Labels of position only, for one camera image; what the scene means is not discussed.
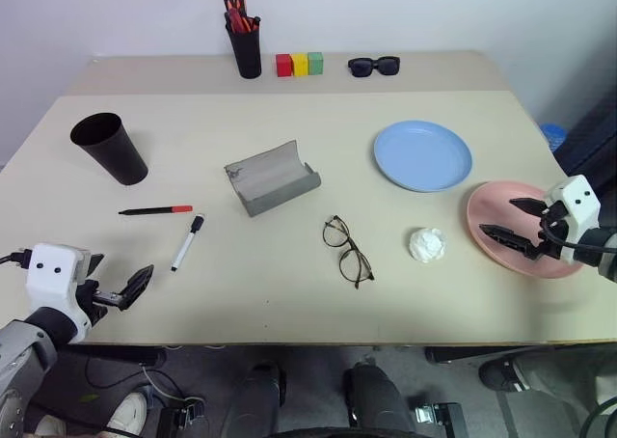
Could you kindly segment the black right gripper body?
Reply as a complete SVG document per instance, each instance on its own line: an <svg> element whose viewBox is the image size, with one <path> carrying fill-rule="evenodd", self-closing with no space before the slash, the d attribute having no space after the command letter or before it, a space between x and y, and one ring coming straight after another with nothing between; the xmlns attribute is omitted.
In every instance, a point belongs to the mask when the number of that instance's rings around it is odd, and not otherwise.
<svg viewBox="0 0 617 438"><path fill-rule="evenodd" d="M538 237L540 242L537 246L532 244L532 249L525 256L530 260L537 260L541 256L559 260L561 257L562 246L554 241L555 238L564 240L567 237L567 224L564 218L568 211L561 201L548 206L548 210L543 216L536 216L540 220L540 231Z"/></svg>

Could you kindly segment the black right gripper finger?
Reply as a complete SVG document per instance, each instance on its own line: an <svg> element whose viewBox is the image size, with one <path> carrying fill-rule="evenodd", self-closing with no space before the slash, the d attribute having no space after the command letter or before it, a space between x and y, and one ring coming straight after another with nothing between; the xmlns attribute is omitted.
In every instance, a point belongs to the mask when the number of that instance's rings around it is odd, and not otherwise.
<svg viewBox="0 0 617 438"><path fill-rule="evenodd" d="M543 216L548 210L548 207L544 201L533 198L511 199L509 203L526 214L532 216Z"/></svg>
<svg viewBox="0 0 617 438"><path fill-rule="evenodd" d="M497 243L518 251L525 256L527 256L528 252L532 249L532 242L529 239L517 235L512 230L502 226L480 224L479 229Z"/></svg>

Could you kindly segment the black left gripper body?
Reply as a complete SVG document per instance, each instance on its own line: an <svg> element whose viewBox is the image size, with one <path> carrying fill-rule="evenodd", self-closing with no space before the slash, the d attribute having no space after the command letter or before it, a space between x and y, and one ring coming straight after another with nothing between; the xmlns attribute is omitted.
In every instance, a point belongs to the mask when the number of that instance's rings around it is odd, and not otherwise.
<svg viewBox="0 0 617 438"><path fill-rule="evenodd" d="M114 292L104 292L98 289L99 283L86 280L76 289L76 301L79 308L86 314L92 326L95 326L108 313L108 307L118 307L121 296Z"/></svg>

